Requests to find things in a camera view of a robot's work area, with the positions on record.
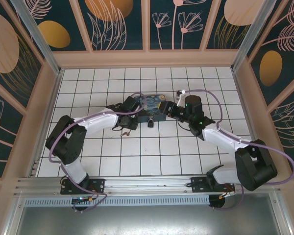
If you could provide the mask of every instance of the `robotic arm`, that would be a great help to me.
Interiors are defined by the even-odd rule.
[[[235,157],[235,164],[219,165],[207,172],[207,180],[212,188],[216,184],[233,183],[242,184],[246,189],[254,191],[277,175],[267,149],[242,143],[241,141],[251,141],[218,128],[215,121],[204,116],[200,97],[189,95],[184,98],[184,94],[185,91],[178,91],[179,102],[177,104],[171,101],[161,102],[159,110],[173,119],[188,123],[194,136],[217,145]],[[252,142],[265,144],[261,140]]]

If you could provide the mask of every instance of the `black mount plate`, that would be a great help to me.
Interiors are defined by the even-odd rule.
[[[206,177],[193,177],[191,178],[192,191],[193,192],[225,192],[228,188],[225,185],[215,185],[214,189],[211,189],[207,182]],[[235,190],[234,185],[227,184],[231,189]]]
[[[103,193],[105,179],[89,179],[88,190],[95,190],[96,192]],[[89,194],[77,188],[70,180],[62,180],[61,195],[78,195],[78,194]]]

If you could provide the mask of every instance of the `cable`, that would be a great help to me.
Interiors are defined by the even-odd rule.
[[[215,100],[217,101],[217,103],[218,103],[218,105],[219,105],[220,112],[221,112],[221,113],[220,113],[220,120],[217,122],[217,128],[218,128],[218,130],[219,130],[222,134],[224,134],[225,136],[227,136],[227,137],[229,137],[229,138],[231,138],[231,139],[233,139],[233,140],[235,140],[235,141],[238,141],[238,142],[244,143],[244,144],[248,144],[248,145],[251,145],[251,146],[258,147],[258,148],[264,148],[264,149],[268,149],[268,150],[275,151],[275,152],[277,152],[277,153],[283,155],[284,157],[286,157],[286,158],[290,161],[290,163],[291,163],[291,165],[292,165],[292,168],[293,168],[293,171],[292,171],[292,174],[291,174],[287,179],[282,180],[282,181],[278,181],[278,182],[273,182],[273,183],[265,183],[265,185],[281,185],[281,184],[285,184],[285,183],[287,183],[287,182],[290,181],[292,178],[294,178],[294,161],[293,161],[293,159],[292,159],[289,155],[287,155],[286,153],[284,153],[284,152],[282,152],[282,151],[280,151],[280,150],[278,150],[278,149],[275,149],[275,148],[272,148],[272,147],[266,146],[266,145],[261,145],[261,144],[257,144],[257,143],[251,143],[251,142],[243,141],[243,140],[241,140],[241,139],[239,139],[239,138],[236,138],[236,137],[233,137],[233,136],[227,134],[227,133],[224,132],[222,129],[220,129],[219,124],[220,124],[220,122],[222,122],[222,119],[223,119],[223,116],[222,116],[222,114],[223,114],[223,113],[222,113],[222,107],[221,107],[220,101],[218,100],[218,98],[217,98],[212,92],[207,91],[207,90],[204,90],[204,89],[189,90],[189,91],[185,91],[185,92],[186,92],[186,93],[190,93],[190,92],[206,92],[206,93],[209,93],[210,95],[212,95],[212,96],[215,98]]]
[[[186,130],[186,131],[191,131],[191,130],[188,130],[188,129],[186,129],[186,128],[184,128],[184,127],[182,127],[181,126],[181,124],[180,124],[180,121],[177,121],[177,124],[183,129],[183,130]]]
[[[242,185],[241,185],[241,189],[242,189],[242,196],[241,196],[241,199],[238,202],[238,204],[235,204],[235,205],[233,205],[231,207],[227,207],[227,208],[212,207],[212,209],[216,209],[216,210],[219,210],[219,211],[229,211],[229,210],[232,210],[232,209],[235,209],[235,208],[239,207],[241,205],[241,203],[243,202],[243,199],[244,199],[244,187]]]
[[[146,97],[143,93],[140,93],[140,92],[135,92],[131,95],[131,97],[133,97],[134,95],[136,94],[140,94],[143,98],[144,98],[144,103],[146,103]],[[78,185],[76,182],[74,182],[74,180],[71,178],[71,176],[68,174],[68,172],[66,171],[65,167],[63,166],[62,162],[61,161],[58,161],[58,160],[53,160],[52,159],[52,153],[54,151],[54,148],[56,147],[56,145],[58,144],[58,142],[60,141],[60,139],[65,135],[65,133],[71,129],[72,127],[78,125],[79,123],[81,122],[84,122],[84,121],[87,121],[88,119],[91,119],[91,118],[94,118],[94,117],[98,117],[98,116],[104,116],[104,115],[107,115],[107,114],[117,114],[117,115],[133,115],[133,114],[136,114],[138,112],[140,112],[141,110],[143,109],[143,105],[136,111],[133,111],[133,112],[127,112],[127,113],[123,113],[123,112],[113,112],[113,111],[108,111],[108,112],[100,112],[100,113],[96,113],[96,114],[92,114],[92,115],[89,115],[87,117],[83,117],[81,120],[78,120],[74,123],[72,123],[71,125],[69,125],[68,127],[66,127],[61,133],[60,135],[55,139],[51,149],[50,149],[50,152],[49,152],[49,156],[48,156],[48,159],[51,163],[58,163],[60,164],[61,166],[61,169],[63,170],[64,174],[68,177],[68,179],[72,182],[72,184],[74,184],[75,187],[79,188],[80,190],[84,191],[84,192],[87,192],[91,195],[101,195],[101,196],[104,196],[101,200],[99,200],[96,204],[94,204],[93,206],[91,207],[88,207],[87,209],[83,210],[83,211],[78,211],[78,210],[75,210],[75,212],[77,213],[83,213],[83,212],[88,212],[92,209],[94,209],[97,205],[99,205],[101,202],[103,202],[104,199],[107,198],[108,194],[106,193],[101,193],[101,192],[92,192],[92,191],[89,191],[89,190],[86,190],[84,188],[82,188],[80,185]]]

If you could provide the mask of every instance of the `small box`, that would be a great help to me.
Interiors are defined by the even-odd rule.
[[[135,97],[136,100],[139,100],[143,105],[144,98],[142,96]],[[151,121],[165,121],[166,115],[162,114],[158,109],[159,103],[162,101],[166,101],[164,95],[146,95],[147,103],[144,104],[143,110],[141,110],[138,116],[138,122],[148,122]]]

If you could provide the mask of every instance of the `white tile floor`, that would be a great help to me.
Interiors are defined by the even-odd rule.
[[[231,70],[215,67],[65,70],[48,135],[63,115],[90,115],[137,91],[162,94],[173,101],[177,89],[212,91],[223,104],[221,127],[250,139]],[[206,116],[220,118],[210,95],[193,94],[201,97]],[[192,136],[171,118],[156,122],[154,128],[142,123],[130,136],[120,134],[105,129],[86,135],[80,160],[90,176],[202,174],[220,163],[234,161],[224,150]],[[49,163],[48,154],[45,148],[37,176],[63,176],[59,165]]]

